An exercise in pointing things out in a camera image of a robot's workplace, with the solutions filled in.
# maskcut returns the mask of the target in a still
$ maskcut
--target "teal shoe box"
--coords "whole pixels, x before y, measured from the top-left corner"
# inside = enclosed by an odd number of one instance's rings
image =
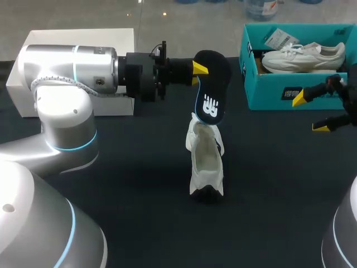
[[[269,33],[276,29],[299,39],[300,45],[316,42],[322,46],[346,45],[345,70],[357,63],[357,26],[352,24],[247,24],[244,26],[239,64],[248,106],[251,110],[325,110],[343,109],[337,95],[325,95],[313,102],[292,107],[293,98],[304,88],[324,83],[333,74],[258,73],[255,58],[272,49],[265,45]],[[338,73],[345,82],[347,73]]]

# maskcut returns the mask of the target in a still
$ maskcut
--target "white box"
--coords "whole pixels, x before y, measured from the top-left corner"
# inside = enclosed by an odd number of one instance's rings
[[[115,48],[118,56],[126,56],[127,52],[135,52],[134,29],[132,28],[31,31],[23,44],[23,46],[26,45],[105,46]],[[32,93],[20,82],[17,60],[7,80],[7,90],[22,117],[37,117]],[[118,87],[119,93],[125,91],[125,87]],[[134,113],[134,99],[90,97],[96,116],[132,116]]]

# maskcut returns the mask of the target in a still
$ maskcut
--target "cable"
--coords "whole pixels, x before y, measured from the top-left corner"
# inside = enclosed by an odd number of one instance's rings
[[[150,55],[154,52],[155,48],[157,48],[158,46],[162,45],[161,43],[160,44],[157,44],[150,52]]]
[[[30,90],[33,93],[35,101],[37,99],[37,88],[40,85],[74,85],[86,91],[88,94],[96,96],[98,98],[118,98],[127,97],[124,93],[114,93],[114,94],[103,94],[89,88],[81,82],[77,82],[74,79],[67,78],[64,76],[47,76],[34,80],[31,83]]]

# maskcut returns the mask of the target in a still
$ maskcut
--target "white shoe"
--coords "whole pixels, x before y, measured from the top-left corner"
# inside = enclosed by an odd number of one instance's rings
[[[263,55],[263,66],[272,73],[335,73],[344,63],[344,43],[335,47],[311,43],[284,46],[280,51]]]
[[[221,134],[217,126],[200,123],[192,113],[186,136],[186,148],[191,151],[192,177],[190,195],[200,199],[218,199],[223,196],[224,153]]]

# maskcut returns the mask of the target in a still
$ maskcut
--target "price tag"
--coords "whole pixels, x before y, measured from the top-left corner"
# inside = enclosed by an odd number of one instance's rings
[[[269,38],[267,38],[267,41],[265,42],[267,46],[275,50],[280,50],[285,45],[290,43],[296,45],[299,43],[299,39],[287,34],[280,29],[276,29],[275,32]]]

